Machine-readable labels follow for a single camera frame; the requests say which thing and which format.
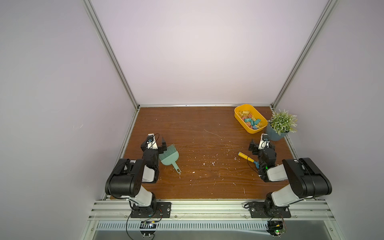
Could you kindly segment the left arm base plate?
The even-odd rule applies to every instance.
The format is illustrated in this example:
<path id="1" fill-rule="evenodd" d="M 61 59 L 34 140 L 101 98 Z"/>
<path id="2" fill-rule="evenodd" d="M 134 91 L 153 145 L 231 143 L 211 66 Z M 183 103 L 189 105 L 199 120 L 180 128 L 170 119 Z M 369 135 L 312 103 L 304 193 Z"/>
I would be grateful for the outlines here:
<path id="1" fill-rule="evenodd" d="M 158 202 L 148 207 L 134 207 L 131 218 L 170 218 L 172 210 L 171 202 Z"/>

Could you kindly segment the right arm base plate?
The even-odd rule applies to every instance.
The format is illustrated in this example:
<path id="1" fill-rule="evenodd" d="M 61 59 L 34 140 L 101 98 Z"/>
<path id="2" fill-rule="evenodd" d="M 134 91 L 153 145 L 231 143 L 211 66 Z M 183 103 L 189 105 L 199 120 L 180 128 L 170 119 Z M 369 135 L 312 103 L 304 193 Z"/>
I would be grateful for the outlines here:
<path id="1" fill-rule="evenodd" d="M 291 218 L 291 212 L 288 207 L 276 207 L 273 204 L 265 202 L 248 202 L 244 208 L 249 210 L 251 218 Z"/>

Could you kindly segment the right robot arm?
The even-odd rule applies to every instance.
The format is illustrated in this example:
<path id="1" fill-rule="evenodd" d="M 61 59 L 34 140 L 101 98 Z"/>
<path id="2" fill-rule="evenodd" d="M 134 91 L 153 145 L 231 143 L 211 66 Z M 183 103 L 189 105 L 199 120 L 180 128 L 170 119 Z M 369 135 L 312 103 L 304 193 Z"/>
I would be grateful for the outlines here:
<path id="1" fill-rule="evenodd" d="M 249 151 L 258 157 L 257 172 L 265 183 L 289 181 L 278 191 L 268 193 L 264 202 L 248 202 L 244 205 L 252 218 L 290 218 L 289 206 L 304 199 L 317 198 L 332 193 L 328 178 L 310 158 L 282 160 L 276 165 L 277 154 L 266 137 L 257 145 L 250 142 Z"/>

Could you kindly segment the yellow plastic storage box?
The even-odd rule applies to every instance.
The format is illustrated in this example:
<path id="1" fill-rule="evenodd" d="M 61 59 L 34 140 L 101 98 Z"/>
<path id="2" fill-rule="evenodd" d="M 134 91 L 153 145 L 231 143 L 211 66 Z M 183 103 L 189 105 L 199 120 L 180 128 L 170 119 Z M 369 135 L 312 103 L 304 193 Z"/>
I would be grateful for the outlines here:
<path id="1" fill-rule="evenodd" d="M 261 132 L 268 125 L 265 117 L 249 104 L 236 107 L 234 113 L 235 118 L 249 134 Z"/>

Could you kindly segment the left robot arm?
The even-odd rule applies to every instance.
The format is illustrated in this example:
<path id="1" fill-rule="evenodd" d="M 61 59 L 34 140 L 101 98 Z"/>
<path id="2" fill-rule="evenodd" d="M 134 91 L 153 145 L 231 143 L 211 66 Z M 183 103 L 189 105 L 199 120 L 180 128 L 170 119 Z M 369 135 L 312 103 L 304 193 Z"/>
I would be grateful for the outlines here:
<path id="1" fill-rule="evenodd" d="M 158 144 L 158 134 L 147 135 L 141 144 L 143 155 L 140 159 L 119 159 L 105 184 L 105 193 L 115 199 L 126 199 L 139 209 L 155 211 L 154 193 L 142 184 L 155 184 L 160 175 L 160 154 L 167 150 L 164 139 Z"/>

